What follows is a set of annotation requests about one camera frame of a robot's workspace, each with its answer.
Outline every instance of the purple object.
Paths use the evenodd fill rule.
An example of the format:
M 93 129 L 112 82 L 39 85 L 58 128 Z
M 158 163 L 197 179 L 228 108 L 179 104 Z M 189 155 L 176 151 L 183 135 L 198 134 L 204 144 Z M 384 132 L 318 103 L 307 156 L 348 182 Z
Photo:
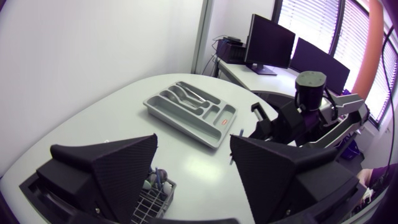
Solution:
M 343 147 L 347 141 L 349 141 L 350 136 L 345 137 L 339 147 Z M 344 150 L 344 152 L 340 155 L 341 158 L 347 160 L 347 161 L 351 161 L 353 160 L 357 155 L 360 155 L 361 152 L 358 149 L 358 146 L 356 145 L 355 140 L 353 140 L 349 146 Z

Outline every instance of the window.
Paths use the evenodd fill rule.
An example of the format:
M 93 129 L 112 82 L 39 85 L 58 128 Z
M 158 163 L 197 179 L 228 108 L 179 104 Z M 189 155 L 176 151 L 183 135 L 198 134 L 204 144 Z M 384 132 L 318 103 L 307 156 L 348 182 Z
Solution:
M 368 12 L 355 0 L 276 0 L 274 13 L 279 14 L 279 17 L 273 17 L 278 24 L 348 67 L 350 73 L 345 89 L 352 91 L 366 47 Z M 398 54 L 390 42 L 386 45 L 384 60 L 393 89 Z M 381 59 L 365 103 L 371 111 L 371 119 L 378 126 L 389 105 L 389 92 Z
M 369 17 L 351 1 L 346 1 L 334 58 L 349 68 L 345 89 L 352 91 L 365 53 Z
M 386 48 L 384 49 L 384 64 L 386 66 L 390 88 L 393 90 L 398 70 L 398 56 L 391 42 L 387 42 Z M 380 57 L 379 68 L 377 68 L 373 86 L 369 92 L 368 98 L 365 101 L 375 122 L 379 123 L 382 120 L 384 112 L 389 105 L 389 97 L 390 94 L 388 92 L 382 60 Z
M 328 53 L 339 0 L 284 0 L 278 24 Z

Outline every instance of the desk surface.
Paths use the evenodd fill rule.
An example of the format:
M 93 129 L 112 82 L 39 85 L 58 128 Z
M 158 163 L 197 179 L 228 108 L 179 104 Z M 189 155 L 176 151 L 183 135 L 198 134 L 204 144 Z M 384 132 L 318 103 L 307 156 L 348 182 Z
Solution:
M 0 180 L 0 190 L 21 223 L 43 223 L 19 185 L 50 158 L 50 146 L 84 146 L 105 140 L 136 138 L 156 133 L 158 150 L 152 167 L 167 170 L 177 183 L 165 218 L 209 220 L 237 218 L 254 223 L 236 164 L 229 165 L 229 135 L 212 150 L 148 114 L 142 102 L 177 81 L 184 81 L 219 97 L 238 109 L 229 134 L 248 136 L 257 118 L 251 113 L 260 102 L 268 117 L 277 113 L 259 97 L 232 83 L 203 75 L 170 74 L 146 78 L 124 87 L 76 114 L 23 154 Z
M 228 64 L 223 60 L 220 60 L 218 67 L 228 78 L 233 76 L 232 78 L 247 90 L 289 97 L 295 95 L 295 79 L 299 73 L 291 68 L 268 67 L 278 74 L 274 76 L 258 75 L 245 65 Z

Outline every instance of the cable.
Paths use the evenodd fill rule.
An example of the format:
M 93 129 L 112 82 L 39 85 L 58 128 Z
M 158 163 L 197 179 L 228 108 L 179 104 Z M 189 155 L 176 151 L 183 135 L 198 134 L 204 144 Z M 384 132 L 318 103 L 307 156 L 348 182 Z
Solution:
M 227 35 L 219 35 L 218 37 L 213 38 L 213 40 L 216 40 L 219 37 L 227 37 Z
M 221 46 L 220 46 L 220 48 L 221 48 L 221 47 L 225 44 L 226 40 L 218 39 L 218 40 L 216 40 L 216 42 L 219 41 L 219 40 L 222 40 L 222 41 L 223 41 L 223 43 L 222 43 Z M 213 55 L 210 57 L 209 61 L 207 62 L 205 68 L 203 69 L 203 71 L 202 71 L 202 73 L 201 73 L 202 75 L 205 73 L 205 70 L 206 70 L 207 66 L 209 65 L 209 63 L 211 62 L 211 60 L 213 59 L 214 55 L 217 55 L 217 50 L 216 50 L 216 53 L 213 54 Z
M 388 82 L 388 76 L 387 76 L 387 72 L 386 72 L 386 65 L 384 64 L 384 49 L 386 48 L 387 45 L 387 41 L 390 38 L 390 35 L 392 34 L 392 31 L 394 30 L 394 26 L 391 26 L 390 30 L 387 33 L 386 39 L 384 40 L 383 43 L 383 47 L 381 50 L 381 60 L 382 60 L 382 64 L 383 64 L 383 70 L 384 70 L 384 76 L 386 78 L 386 82 L 387 82 L 387 87 L 388 87 L 388 92 L 390 94 L 390 103 L 391 103 L 391 110 L 392 110 L 392 141 L 391 141 L 391 150 L 390 150 L 390 156 L 388 159 L 388 166 L 387 166 L 387 170 L 386 173 L 384 174 L 384 177 L 386 177 L 388 175 L 389 169 L 390 169 L 390 164 L 391 164 L 391 157 L 392 157 L 392 150 L 394 148 L 394 137 L 395 137 L 395 131 L 396 131 L 396 117 L 394 114 L 394 104 L 392 102 L 392 93 L 391 93 L 391 87 L 390 87 L 390 83 Z
M 222 41 L 223 41 L 223 43 L 221 44 L 220 49 L 223 47 L 223 45 L 224 45 L 225 43 L 228 43 L 227 40 L 222 40 Z M 216 53 L 216 60 L 213 61 L 213 62 L 214 62 L 214 65 L 213 65 L 213 68 L 211 69 L 210 75 L 213 75 L 213 70 L 214 70 L 214 68 L 216 67 L 216 64 L 218 63 L 218 53 L 219 53 L 219 52 Z M 224 57 L 225 53 L 226 53 L 226 48 L 224 49 L 224 53 L 221 55 L 221 57 Z

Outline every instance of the black cable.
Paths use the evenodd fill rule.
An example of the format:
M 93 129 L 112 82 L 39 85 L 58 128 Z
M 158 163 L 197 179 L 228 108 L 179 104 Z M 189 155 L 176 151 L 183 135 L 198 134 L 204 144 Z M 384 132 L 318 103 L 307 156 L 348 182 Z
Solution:
M 211 62 L 211 60 L 213 59 L 213 57 L 214 57 L 214 55 L 216 55 L 217 54 L 217 50 L 216 50 L 216 53 L 215 54 L 213 54 L 211 57 L 210 57 L 210 59 L 209 59 L 209 61 L 206 63 L 206 66 L 205 66 L 205 68 L 203 69 L 203 71 L 202 71 L 202 75 L 205 73 L 205 70 L 206 70 L 206 68 L 207 68 L 207 66 L 209 65 L 209 63 Z
M 381 50 L 381 60 L 382 60 L 382 64 L 383 64 L 383 70 L 384 70 L 384 76 L 386 78 L 386 82 L 387 82 L 387 87 L 388 87 L 388 92 L 390 94 L 390 103 L 391 103 L 391 111 L 392 111 L 392 141 L 391 141 L 391 150 L 390 150 L 390 156 L 388 159 L 388 166 L 387 166 L 387 170 L 386 173 L 384 174 L 384 177 L 386 177 L 388 175 L 389 169 L 390 169 L 390 164 L 391 164 L 391 157 L 392 157 L 392 150 L 394 148 L 394 137 L 395 137 L 395 131 L 396 131 L 396 117 L 394 114 L 394 104 L 392 102 L 392 92 L 391 92 L 391 87 L 390 87 L 390 83 L 388 82 L 388 76 L 387 76 L 387 72 L 386 72 L 386 65 L 384 64 L 384 49 L 386 48 L 388 39 L 390 38 L 390 35 L 392 34 L 392 31 L 394 30 L 394 27 L 391 26 L 391 28 L 389 29 L 386 39 L 384 40 L 383 43 L 383 47 Z
M 219 35 L 218 37 L 213 38 L 213 40 L 216 40 L 219 37 L 227 37 L 227 35 Z

